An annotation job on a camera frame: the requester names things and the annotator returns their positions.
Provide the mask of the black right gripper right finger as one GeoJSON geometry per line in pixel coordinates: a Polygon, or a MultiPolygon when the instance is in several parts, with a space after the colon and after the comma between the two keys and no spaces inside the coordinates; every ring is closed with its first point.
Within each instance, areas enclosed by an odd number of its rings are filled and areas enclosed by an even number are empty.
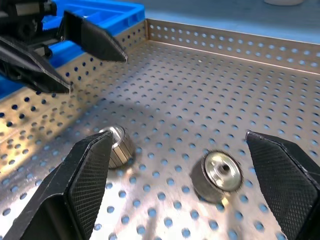
{"type": "Polygon", "coordinates": [[[287,240],[320,240],[320,166],[296,143],[245,136],[265,201],[287,240]]]}

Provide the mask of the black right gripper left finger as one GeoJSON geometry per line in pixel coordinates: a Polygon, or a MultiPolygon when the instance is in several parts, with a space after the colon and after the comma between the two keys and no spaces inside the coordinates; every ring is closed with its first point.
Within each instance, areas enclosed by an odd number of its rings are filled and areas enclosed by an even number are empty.
{"type": "Polygon", "coordinates": [[[89,240],[107,181],[113,133],[78,141],[38,186],[3,240],[89,240]]]}

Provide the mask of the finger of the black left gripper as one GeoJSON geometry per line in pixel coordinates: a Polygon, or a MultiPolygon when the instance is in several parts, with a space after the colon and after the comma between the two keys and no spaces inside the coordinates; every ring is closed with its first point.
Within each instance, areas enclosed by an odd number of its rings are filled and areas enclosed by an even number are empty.
{"type": "Polygon", "coordinates": [[[69,94],[73,85],[27,45],[0,36],[0,76],[34,91],[47,94],[69,94]]]}
{"type": "Polygon", "coordinates": [[[112,34],[70,11],[64,11],[57,35],[102,61],[128,61],[128,54],[112,34]]]}

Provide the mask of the blue plastic tray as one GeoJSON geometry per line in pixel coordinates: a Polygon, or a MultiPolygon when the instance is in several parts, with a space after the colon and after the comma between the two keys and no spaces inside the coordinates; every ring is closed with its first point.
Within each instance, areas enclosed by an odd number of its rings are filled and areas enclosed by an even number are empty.
{"type": "MultiPolygon", "coordinates": [[[[48,30],[60,25],[64,11],[69,11],[81,16],[93,24],[107,30],[114,38],[117,34],[126,31],[130,27],[145,19],[145,8],[141,4],[117,2],[111,0],[52,0],[57,5],[56,16],[45,16],[42,20],[43,29],[48,30]]],[[[46,60],[56,69],[86,53],[80,46],[69,40],[48,45],[52,56],[46,60]]],[[[65,81],[74,84],[69,79],[68,73],[60,74],[65,81]]],[[[21,83],[11,81],[0,76],[0,99],[21,87],[27,87],[21,83]]]]}

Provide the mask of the perforated steel tray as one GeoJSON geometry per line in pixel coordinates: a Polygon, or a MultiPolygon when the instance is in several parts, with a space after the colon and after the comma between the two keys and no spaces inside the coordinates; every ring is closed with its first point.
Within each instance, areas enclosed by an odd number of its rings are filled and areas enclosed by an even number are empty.
{"type": "Polygon", "coordinates": [[[136,156],[108,172],[92,240],[287,240],[245,135],[294,142],[320,165],[320,44],[154,19],[117,39],[128,63],[83,54],[59,68],[73,94],[21,88],[0,100],[0,239],[76,142],[120,125],[136,156]],[[190,178],[215,149],[243,173],[222,203],[190,178]]]}

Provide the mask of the ribbed metal roller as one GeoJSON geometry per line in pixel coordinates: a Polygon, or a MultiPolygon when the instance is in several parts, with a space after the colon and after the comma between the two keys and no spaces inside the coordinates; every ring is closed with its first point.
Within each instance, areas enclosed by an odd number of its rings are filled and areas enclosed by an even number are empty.
{"type": "Polygon", "coordinates": [[[110,125],[99,131],[99,133],[112,132],[113,141],[111,146],[109,169],[117,169],[127,164],[135,156],[135,145],[128,131],[120,125],[110,125]]]}

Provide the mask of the metal roller with black rim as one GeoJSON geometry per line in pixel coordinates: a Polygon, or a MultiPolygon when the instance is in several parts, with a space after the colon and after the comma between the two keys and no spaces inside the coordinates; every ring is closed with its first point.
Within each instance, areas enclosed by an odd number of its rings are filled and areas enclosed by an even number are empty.
{"type": "Polygon", "coordinates": [[[220,149],[211,150],[197,160],[189,176],[197,196],[212,204],[233,198],[244,181],[240,163],[220,149]]]}

